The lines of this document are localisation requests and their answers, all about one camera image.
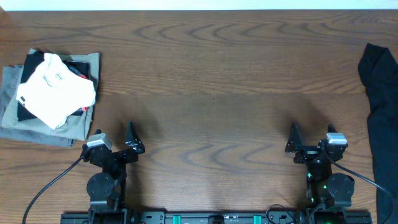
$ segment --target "white cloth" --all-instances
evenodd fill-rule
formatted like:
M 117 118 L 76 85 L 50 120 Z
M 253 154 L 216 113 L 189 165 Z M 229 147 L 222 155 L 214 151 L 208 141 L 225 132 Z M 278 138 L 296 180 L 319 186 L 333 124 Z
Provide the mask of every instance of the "white cloth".
M 45 53 L 28 81 L 18 86 L 16 99 L 55 129 L 77 109 L 94 105 L 95 94 L 92 81 L 71 72 L 58 55 Z

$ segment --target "green tape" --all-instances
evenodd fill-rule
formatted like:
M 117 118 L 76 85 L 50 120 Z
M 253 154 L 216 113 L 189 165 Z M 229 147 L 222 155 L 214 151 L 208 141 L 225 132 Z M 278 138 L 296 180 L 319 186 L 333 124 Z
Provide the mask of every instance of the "green tape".
M 173 224 L 181 224 L 181 216 L 173 215 Z
M 261 224 L 261 216 L 260 215 L 255 215 L 253 216 L 253 224 Z

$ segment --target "wood grain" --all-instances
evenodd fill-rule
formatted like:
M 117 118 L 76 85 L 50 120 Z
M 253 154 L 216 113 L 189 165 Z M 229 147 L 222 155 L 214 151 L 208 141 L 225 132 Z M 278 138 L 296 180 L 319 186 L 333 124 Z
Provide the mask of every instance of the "wood grain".
M 304 206 L 305 166 L 284 153 L 292 121 L 309 144 L 332 122 L 348 138 L 340 163 L 373 177 L 369 103 L 357 65 L 366 43 L 398 52 L 397 11 L 8 12 L 0 66 L 29 48 L 101 53 L 91 133 L 124 149 L 127 121 L 147 152 L 129 165 L 137 208 L 265 210 Z M 0 223 L 20 223 L 32 197 L 65 170 L 82 142 L 59 148 L 0 140 Z M 41 196 L 28 223 L 59 223 L 89 207 L 77 165 Z M 376 189 L 359 179 L 353 209 L 376 222 Z

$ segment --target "white background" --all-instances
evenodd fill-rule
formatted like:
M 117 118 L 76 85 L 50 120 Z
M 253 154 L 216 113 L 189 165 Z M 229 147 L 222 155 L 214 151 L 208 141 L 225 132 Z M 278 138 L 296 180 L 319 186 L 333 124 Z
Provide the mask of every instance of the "white background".
M 0 0 L 6 11 L 398 9 L 398 0 Z

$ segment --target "wooden table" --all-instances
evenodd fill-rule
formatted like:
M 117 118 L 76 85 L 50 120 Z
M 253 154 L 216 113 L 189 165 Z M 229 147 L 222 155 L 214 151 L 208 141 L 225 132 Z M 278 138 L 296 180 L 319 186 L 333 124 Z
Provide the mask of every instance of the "wooden table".
M 4 12 L 0 67 L 30 48 L 101 53 L 91 127 L 125 149 L 127 122 L 146 145 L 128 165 L 134 208 L 299 208 L 306 167 L 284 152 L 292 121 L 308 144 L 333 123 L 348 139 L 340 164 L 372 179 L 368 98 L 357 65 L 366 43 L 397 55 L 397 11 Z M 0 223 L 26 206 L 81 152 L 0 140 Z M 28 223 L 59 223 L 86 211 L 86 182 L 100 169 L 78 164 L 36 201 Z M 353 209 L 376 222 L 376 189 L 355 178 Z

